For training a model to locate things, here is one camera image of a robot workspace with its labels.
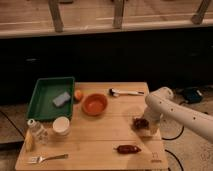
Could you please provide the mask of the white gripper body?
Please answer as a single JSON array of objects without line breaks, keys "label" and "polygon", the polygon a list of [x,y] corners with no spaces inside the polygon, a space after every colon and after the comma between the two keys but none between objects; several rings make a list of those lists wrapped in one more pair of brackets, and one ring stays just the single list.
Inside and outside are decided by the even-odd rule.
[{"label": "white gripper body", "polygon": [[154,136],[160,126],[160,116],[157,117],[152,117],[151,115],[149,116],[143,116],[143,119],[145,119],[148,122],[148,128],[142,130],[142,136],[143,137],[152,137]]}]

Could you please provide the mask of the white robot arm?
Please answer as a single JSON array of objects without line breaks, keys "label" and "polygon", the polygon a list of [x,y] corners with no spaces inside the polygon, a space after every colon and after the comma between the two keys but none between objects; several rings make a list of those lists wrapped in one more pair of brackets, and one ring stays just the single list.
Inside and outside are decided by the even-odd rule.
[{"label": "white robot arm", "polygon": [[148,121],[150,134],[157,132],[161,116],[166,115],[213,143],[213,116],[178,105],[172,101],[173,97],[174,93],[168,87],[161,87],[145,97],[142,118]]}]

